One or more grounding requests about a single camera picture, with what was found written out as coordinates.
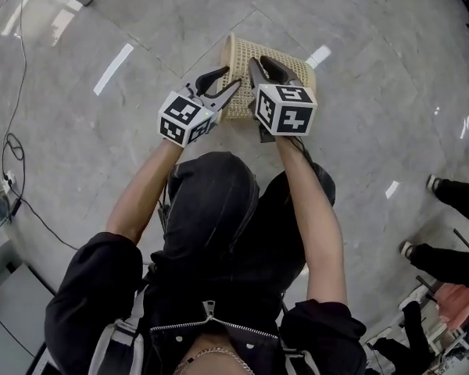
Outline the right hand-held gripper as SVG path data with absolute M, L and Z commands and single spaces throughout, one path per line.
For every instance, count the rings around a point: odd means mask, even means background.
M 260 60 L 252 57 L 248 61 L 248 73 L 255 98 L 253 114 L 260 124 L 260 141 L 307 136 L 317 111 L 313 90 L 303 87 L 292 69 L 267 55 L 260 56 Z

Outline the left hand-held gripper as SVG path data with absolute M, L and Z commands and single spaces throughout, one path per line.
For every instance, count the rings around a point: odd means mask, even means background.
M 215 95 L 206 94 L 214 82 L 228 71 L 228 66 L 207 70 L 187 82 L 181 90 L 169 93 L 158 111 L 158 133 L 181 147 L 187 147 L 207 135 L 215 127 L 219 112 L 242 85 L 242 80 L 237 79 Z

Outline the beige plastic basket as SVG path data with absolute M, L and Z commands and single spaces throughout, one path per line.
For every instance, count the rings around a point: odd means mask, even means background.
M 220 56 L 220 66 L 228 66 L 229 71 L 217 81 L 217 90 L 221 91 L 233 80 L 240 80 L 242 84 L 223 109 L 218 123 L 224 120 L 252 119 L 249 104 L 253 102 L 254 96 L 249 79 L 248 63 L 251 58 L 259 59 L 262 55 L 267 55 L 285 64 L 297 74 L 305 87 L 311 88 L 314 94 L 317 93 L 316 77 L 310 64 L 278 50 L 241 39 L 230 33 Z

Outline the person's right forearm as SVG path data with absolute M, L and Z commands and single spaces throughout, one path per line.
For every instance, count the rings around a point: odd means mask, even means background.
M 307 298 L 347 301 L 342 232 L 335 212 L 308 162 L 286 137 L 276 138 L 308 267 Z

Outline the person's left forearm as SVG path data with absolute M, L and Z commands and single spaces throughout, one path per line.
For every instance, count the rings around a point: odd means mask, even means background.
M 107 232 L 126 237 L 134 244 L 141 240 L 168 174 L 182 152 L 181 146 L 167 139 L 161 141 L 118 198 L 106 223 Z

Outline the person's black trousers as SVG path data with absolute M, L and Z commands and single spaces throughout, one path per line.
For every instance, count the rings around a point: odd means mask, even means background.
M 247 283 L 281 294 L 301 273 L 304 247 L 285 173 L 261 192 L 230 152 L 176 165 L 163 250 L 153 254 L 168 279 Z

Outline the person's black zip jacket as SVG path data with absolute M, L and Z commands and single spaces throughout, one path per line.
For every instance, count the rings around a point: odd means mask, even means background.
M 142 375 L 173 375 L 195 339 L 224 332 L 254 375 L 363 375 L 365 326 L 338 302 L 306 300 L 281 313 L 281 296 L 247 283 L 143 274 L 127 238 L 96 234 L 72 258 L 45 311 L 45 342 L 63 375 L 88 375 L 104 328 L 131 314 L 144 289 Z

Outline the pink cloth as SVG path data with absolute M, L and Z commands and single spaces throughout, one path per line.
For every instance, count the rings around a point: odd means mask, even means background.
M 443 284 L 435 293 L 439 318 L 449 330 L 458 329 L 469 317 L 469 288 Z

